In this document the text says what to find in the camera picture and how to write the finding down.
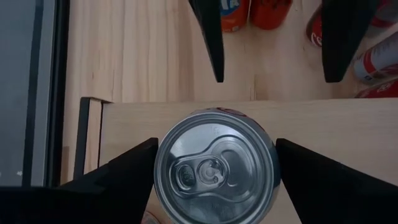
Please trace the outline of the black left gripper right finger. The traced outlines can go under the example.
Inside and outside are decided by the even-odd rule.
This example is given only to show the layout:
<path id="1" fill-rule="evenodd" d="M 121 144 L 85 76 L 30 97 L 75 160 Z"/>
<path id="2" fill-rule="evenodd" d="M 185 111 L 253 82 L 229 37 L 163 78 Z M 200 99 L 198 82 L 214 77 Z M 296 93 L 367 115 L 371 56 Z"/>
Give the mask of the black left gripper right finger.
<path id="1" fill-rule="evenodd" d="M 287 139 L 276 140 L 280 174 L 302 223 L 376 219 L 370 176 Z"/>

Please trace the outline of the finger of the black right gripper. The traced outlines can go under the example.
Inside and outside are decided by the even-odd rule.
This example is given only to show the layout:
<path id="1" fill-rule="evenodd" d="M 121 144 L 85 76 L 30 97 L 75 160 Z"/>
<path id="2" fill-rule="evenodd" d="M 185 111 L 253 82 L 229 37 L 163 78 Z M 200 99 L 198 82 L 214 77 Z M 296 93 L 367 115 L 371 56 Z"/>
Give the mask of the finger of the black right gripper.
<path id="1" fill-rule="evenodd" d="M 325 81 L 342 81 L 378 7 L 378 0 L 322 2 L 322 64 Z"/>
<path id="2" fill-rule="evenodd" d="M 215 79 L 224 82 L 224 48 L 219 0 L 188 0 L 200 25 Z"/>

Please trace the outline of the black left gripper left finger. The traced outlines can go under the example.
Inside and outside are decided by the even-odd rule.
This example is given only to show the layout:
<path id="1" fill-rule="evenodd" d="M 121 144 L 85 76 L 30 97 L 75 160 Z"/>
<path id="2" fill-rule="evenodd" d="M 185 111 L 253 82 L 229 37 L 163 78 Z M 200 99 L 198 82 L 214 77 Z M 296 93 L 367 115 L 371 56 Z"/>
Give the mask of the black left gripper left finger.
<path id="1" fill-rule="evenodd" d="M 158 139 L 149 138 L 60 186 L 70 192 L 73 223 L 140 223 L 154 184 Z"/>

